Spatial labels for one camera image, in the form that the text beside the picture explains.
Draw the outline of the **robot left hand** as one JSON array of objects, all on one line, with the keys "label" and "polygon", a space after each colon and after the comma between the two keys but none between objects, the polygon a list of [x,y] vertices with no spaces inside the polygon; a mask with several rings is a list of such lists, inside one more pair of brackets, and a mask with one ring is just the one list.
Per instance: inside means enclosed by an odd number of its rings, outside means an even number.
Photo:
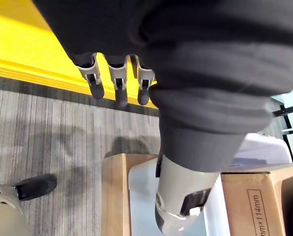
[{"label": "robot left hand", "polygon": [[155,220],[184,232],[248,133],[269,125],[265,108],[293,89],[293,0],[36,0],[96,99],[96,55],[125,105],[126,58],[159,110]]}]

